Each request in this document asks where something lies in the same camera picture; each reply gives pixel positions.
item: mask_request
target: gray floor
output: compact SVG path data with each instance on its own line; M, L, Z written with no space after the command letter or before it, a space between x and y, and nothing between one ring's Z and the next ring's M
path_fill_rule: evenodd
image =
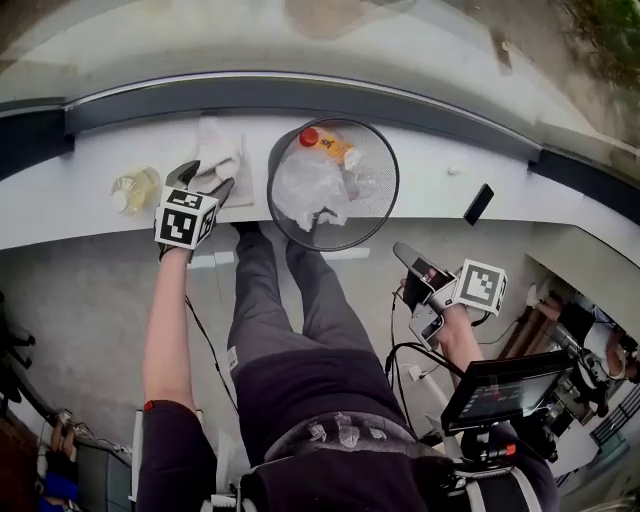
M502 267L509 286L500 318L491 318L476 331L480 342L489 342L523 312L528 286L545 273L525 256L531 227L521 222L486 221L471 228L456 220L392 220L363 244L370 251L367 258L330 260L330 264L381 360L390 348L391 292L406 273L392 254L394 242L405 241L452 270L465 258ZM283 263L283 302L292 325L299 329L300 295L284 266L283 239L272 224L264 230L274 240ZM224 349L234 303L235 263L230 260L236 241L231 227L219 226L213 239L198 250L194 263L200 268L188 274L188 294L225 367ZM211 268L214 257L206 255L215 255L215 268ZM0 269L0 290L6 295L11 317L37 339L34 363L27 372L31 383L53 407L70 409L97 435L130 445L134 413L143 402L140 369L157 272L157 247L151 232L12 249L0 253ZM398 342L414 339L408 318L407 308L399 304ZM236 420L212 356L193 322L189 333L194 394L204 411L207 434L213 438L220 428L238 438ZM483 346L485 355L496 355L507 338ZM431 361L411 353L401 355L400 362L418 363L425 370L433 367ZM438 407L423 382L409 382L407 370L408 366L401 368L403 382L414 426L421 434L428 428L423 415L437 414ZM446 393L452 391L445 370L438 369L432 376Z

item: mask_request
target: hand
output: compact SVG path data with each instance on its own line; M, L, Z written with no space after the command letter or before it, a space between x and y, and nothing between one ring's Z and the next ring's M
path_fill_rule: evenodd
M436 271L429 269L429 277L435 276ZM406 279L400 280L400 285L404 287L407 283ZM436 340L442 345L448 345L455 343L456 340L474 339L471 320L469 320L469 314L467 309L462 304L454 304L449 306L442 313L444 317L444 325L435 334Z

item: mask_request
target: black smartphone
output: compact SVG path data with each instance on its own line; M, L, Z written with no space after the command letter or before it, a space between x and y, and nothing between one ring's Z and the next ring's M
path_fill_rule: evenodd
M493 190L486 183L482 185L480 192L471 203L471 206L467 209L467 213L464 214L464 220L466 220L472 226L478 222L480 215L485 211L489 202L493 198Z

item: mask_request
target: floor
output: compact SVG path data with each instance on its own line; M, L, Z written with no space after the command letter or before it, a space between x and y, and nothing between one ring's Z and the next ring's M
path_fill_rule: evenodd
M358 251L333 256L351 259L331 259L329 263L381 360L389 351L391 292L406 273L392 254L394 242L407 242L452 270L465 258L502 267L509 286L501 315L476 330L479 341L490 342L523 312L531 282L544 277L545 271L525 256L531 228L524 222L481 221L471 228L458 220L390 220ZM263 224L263 230L274 241L279 261L284 262L282 235L271 223ZM151 238L149 231L134 231L0 253L0 290L11 318L37 339L28 379L51 406L70 409L96 435L125 445L132 442L134 414L143 402L140 368L157 272L157 247ZM199 248L193 262L198 268L188 273L188 294L224 367L234 305L232 251L236 242L233 228L219 226L212 240ZM369 249L366 258L363 248ZM300 296L284 266L280 286L292 325L299 329ZM399 342L413 341L408 318L407 308L400 304L396 312ZM214 440L219 428L238 439L236 419L214 371L211 353L191 321L189 333L194 395L204 412L207 434ZM485 355L495 356L507 338L484 346ZM431 361L410 353L401 355L400 362L417 363L425 370L433 367ZM422 434L429 429L424 414L438 414L439 408L425 393L424 383L410 382L407 371L407 366L401 367L411 417ZM438 369L432 376L445 393L451 393L445 370Z
M443 0L499 30L549 78L600 133L635 144L636 123L612 84L582 62L583 49L559 0Z

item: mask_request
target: white counter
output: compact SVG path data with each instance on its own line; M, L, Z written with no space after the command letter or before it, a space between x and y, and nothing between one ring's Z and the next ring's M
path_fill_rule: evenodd
M245 137L255 202L225 208L219 222L269 219L267 159L283 134L308 119L234 116ZM132 217L110 202L113 181L144 166L161 177L197 153L197 118L117 126L81 135L75 152L0 182L0 249L150 228L152 211ZM461 218L483 183L495 196L483 219L577 224L640 265L640 228L583 194L527 171L527 162L453 140L378 126L396 152L400 192L393 217Z

